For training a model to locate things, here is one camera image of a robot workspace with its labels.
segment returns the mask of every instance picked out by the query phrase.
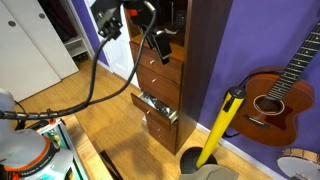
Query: guitar strings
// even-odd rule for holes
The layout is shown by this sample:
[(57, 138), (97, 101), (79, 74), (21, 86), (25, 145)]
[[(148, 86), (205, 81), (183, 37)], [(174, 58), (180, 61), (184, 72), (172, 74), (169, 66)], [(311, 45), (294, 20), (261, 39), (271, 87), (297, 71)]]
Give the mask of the guitar strings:
[[(311, 56), (311, 57), (299, 55), (299, 54), (297, 54), (297, 53), (294, 55), (293, 59), (289, 62), (288, 66), (285, 68), (284, 72), (280, 75), (280, 77), (278, 78), (278, 80), (277, 80), (277, 81), (275, 82), (275, 84), (272, 86), (272, 88), (271, 88), (270, 91), (268, 92), (267, 96), (265, 96), (264, 99), (262, 100), (262, 103), (259, 104), (259, 105), (261, 105), (261, 106), (259, 106), (260, 109), (262, 108), (261, 110), (263, 110), (263, 109), (268, 109), (268, 110), (269, 110), (269, 108), (271, 107), (271, 105), (274, 104), (274, 102), (273, 102), (272, 100), (268, 99), (268, 97), (274, 98), (273, 96), (270, 96), (269, 94), (270, 94), (270, 92), (273, 92), (273, 93), (274, 93), (275, 88), (276, 88), (275, 85), (277, 85), (277, 83), (279, 84), (279, 81), (281, 81), (281, 80), (283, 81), (283, 80), (284, 80), (283, 77), (288, 78), (288, 77), (286, 76), (287, 74), (285, 74), (286, 71), (288, 71), (288, 70), (290, 70), (290, 69), (298, 70), (297, 72), (294, 72), (294, 73), (293, 73), (293, 74), (295, 74), (295, 75), (294, 75), (292, 78), (295, 79), (295, 80), (294, 80), (293, 82), (290, 81), (289, 84), (285, 83), (285, 84), (287, 84), (287, 85), (290, 86), (290, 87), (287, 87), (287, 88), (289, 88), (289, 90), (290, 90), (290, 88), (292, 87), (292, 85), (298, 80), (298, 78), (299, 78), (300, 74), (302, 73), (302, 71), (308, 66), (308, 64), (310, 63), (310, 61), (313, 59), (313, 57), (317, 54), (318, 50), (320, 49), (320, 35), (319, 35), (319, 34), (320, 34), (320, 21), (318, 21), (317, 25), (314, 27), (314, 29), (312, 30), (312, 32), (309, 34), (309, 36), (307, 37), (307, 39), (303, 42), (302, 46), (301, 46), (301, 47), (298, 49), (298, 51), (297, 51), (297, 53), (299, 53), (299, 54), (304, 54), (304, 55), (308, 55), (308, 56)], [(299, 62), (299, 61), (296, 60), (296, 59), (306, 60), (307, 62), (303, 62), (305, 65), (301, 65), (301, 61)], [(280, 99), (278, 99), (278, 98), (275, 98), (275, 99), (281, 100), (289, 90), (285, 90), (284, 92), (279, 92), (279, 91), (277, 91), (277, 92), (278, 92), (277, 94), (280, 94), (281, 96), (280, 96)]]

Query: wooden floor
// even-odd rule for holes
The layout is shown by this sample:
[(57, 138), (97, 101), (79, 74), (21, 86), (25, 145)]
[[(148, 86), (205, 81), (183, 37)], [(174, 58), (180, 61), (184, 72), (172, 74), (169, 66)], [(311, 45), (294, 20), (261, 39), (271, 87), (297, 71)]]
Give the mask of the wooden floor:
[[(88, 92), (91, 61), (78, 67), (80, 71), (76, 74), (21, 104), (28, 112), (43, 112), (83, 102)], [(109, 95), (124, 84), (123, 79), (100, 66), (96, 77), (93, 99)], [(180, 151), (171, 154), (147, 133), (146, 124), (141, 120), (144, 114), (132, 104), (130, 93), (138, 95), (139, 89), (130, 85), (120, 95), (90, 106), (76, 113), (76, 117), (97, 151), (106, 150), (124, 179), (178, 179), (183, 152), (190, 147), (203, 147), (207, 135), (195, 130)], [(238, 172), (239, 179), (271, 179), (222, 146), (216, 148), (214, 156), (220, 165)]]

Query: black cable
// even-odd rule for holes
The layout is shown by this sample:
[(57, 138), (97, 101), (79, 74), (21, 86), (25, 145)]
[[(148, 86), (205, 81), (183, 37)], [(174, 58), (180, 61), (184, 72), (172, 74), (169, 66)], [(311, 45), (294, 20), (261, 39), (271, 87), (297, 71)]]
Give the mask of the black cable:
[[(24, 113), (26, 113), (26, 110), (24, 109), (24, 107), (17, 101), (14, 101), (16, 103), (16, 105), (18, 105), (22, 111)], [(17, 120), (17, 125), (16, 125), (16, 128), (14, 130), (20, 130), (20, 129), (24, 129), (26, 127), (26, 120)]]
[(106, 97), (103, 97), (103, 98), (100, 98), (100, 99), (97, 99), (97, 100), (94, 100), (94, 101), (91, 101), (89, 103), (89, 105), (93, 105), (93, 104), (97, 104), (97, 103), (100, 103), (102, 101), (105, 101), (105, 100), (108, 100), (108, 99), (111, 99), (115, 96), (117, 96), (118, 94), (120, 94), (122, 91), (124, 91), (130, 84), (135, 72), (137, 71), (137, 68), (139, 66), (139, 63), (140, 63), (140, 60), (141, 60), (141, 55), (142, 55), (142, 50), (143, 50), (143, 45), (144, 45), (144, 42), (147, 38), (147, 35), (149, 34), (155, 20), (156, 20), (156, 10), (152, 11), (153, 15), (152, 15), (152, 20), (151, 20), (151, 23), (150, 25), (148, 26), (147, 30), (145, 31), (145, 34), (140, 42), (140, 47), (139, 47), (139, 51), (138, 51), (138, 56), (137, 56), (137, 60), (135, 61), (135, 64), (132, 68), (132, 71), (130, 73), (130, 76), (128, 77), (128, 80), (126, 81), (126, 83), (116, 92), (106, 96)]
[(128, 78), (128, 80), (126, 81), (126, 83), (116, 92), (114, 92), (111, 95), (108, 95), (106, 97), (94, 100), (92, 102), (90, 102), (91, 98), (92, 98), (92, 94), (94, 91), (94, 82), (95, 82), (95, 71), (96, 71), (96, 65), (97, 65), (97, 61), (98, 61), (98, 56), (101, 53), (101, 50), (103, 48), (103, 46), (107, 43), (108, 40), (110, 40), (111, 38), (108, 36), (106, 37), (100, 44), (97, 53), (94, 56), (93, 59), (93, 64), (92, 64), (92, 72), (91, 72), (91, 82), (90, 82), (90, 89), (89, 89), (89, 93), (88, 93), (88, 97), (86, 99), (86, 101), (75, 105), (73, 107), (70, 107), (68, 109), (64, 109), (64, 110), (59, 110), (59, 111), (52, 111), (52, 112), (41, 112), (41, 113), (21, 113), (21, 112), (12, 112), (12, 111), (1, 111), (0, 110), (0, 119), (7, 119), (7, 120), (47, 120), (48, 118), (57, 118), (57, 117), (62, 117), (62, 116), (66, 116), (66, 115), (70, 115), (73, 113), (76, 113), (78, 111), (81, 111), (83, 109), (85, 109), (86, 107), (88, 107), (89, 105), (93, 105), (108, 99), (111, 99), (113, 97), (115, 97), (116, 95), (120, 94), (123, 90), (125, 90), (128, 85), (130, 84), (134, 73), (137, 70), (137, 67), (139, 65), (140, 59), (141, 59), (141, 55), (142, 55), (142, 47), (143, 44), (145, 42), (145, 39), (147, 37), (147, 35), (150, 33), (151, 28), (153, 27), (155, 20), (156, 20), (156, 10), (153, 8), (152, 5), (150, 5), (149, 2), (145, 1), (145, 5), (152, 11), (152, 20), (147, 28), (147, 30), (145, 31), (143, 38), (140, 42), (140, 48), (139, 48), (139, 52), (138, 52), (138, 57), (136, 60), (136, 63), (131, 71), (131, 74)]
[(93, 91), (94, 91), (94, 84), (95, 84), (95, 80), (96, 80), (96, 69), (97, 69), (97, 63), (98, 63), (98, 58), (99, 55), (103, 49), (103, 47), (105, 46), (105, 44), (112, 39), (112, 36), (114, 35), (114, 33), (109, 34), (106, 38), (104, 38), (100, 45), (99, 48), (97, 50), (97, 52), (95, 53), (95, 55), (93, 56), (93, 60), (92, 60), (92, 66), (91, 66), (91, 81), (90, 81), (90, 87), (89, 87), (89, 93), (87, 96), (86, 101), (84, 102), (84, 104), (89, 104), (92, 95), (93, 95)]

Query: acoustic guitar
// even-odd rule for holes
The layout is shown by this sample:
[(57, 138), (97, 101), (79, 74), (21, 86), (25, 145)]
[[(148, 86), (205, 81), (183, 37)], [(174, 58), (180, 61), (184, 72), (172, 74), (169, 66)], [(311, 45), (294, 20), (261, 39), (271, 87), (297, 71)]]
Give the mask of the acoustic guitar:
[(246, 83), (247, 98), (230, 126), (269, 146), (286, 146), (297, 137), (297, 115), (312, 107), (312, 86), (300, 74), (320, 49), (320, 22), (280, 74), (256, 74)]

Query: open drawer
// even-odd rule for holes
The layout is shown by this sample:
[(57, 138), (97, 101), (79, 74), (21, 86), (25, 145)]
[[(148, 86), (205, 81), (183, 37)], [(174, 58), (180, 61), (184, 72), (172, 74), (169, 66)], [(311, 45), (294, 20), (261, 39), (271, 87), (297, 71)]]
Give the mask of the open drawer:
[(133, 104), (162, 127), (170, 130), (172, 124), (178, 119), (177, 111), (167, 107), (148, 93), (139, 96), (131, 94)]

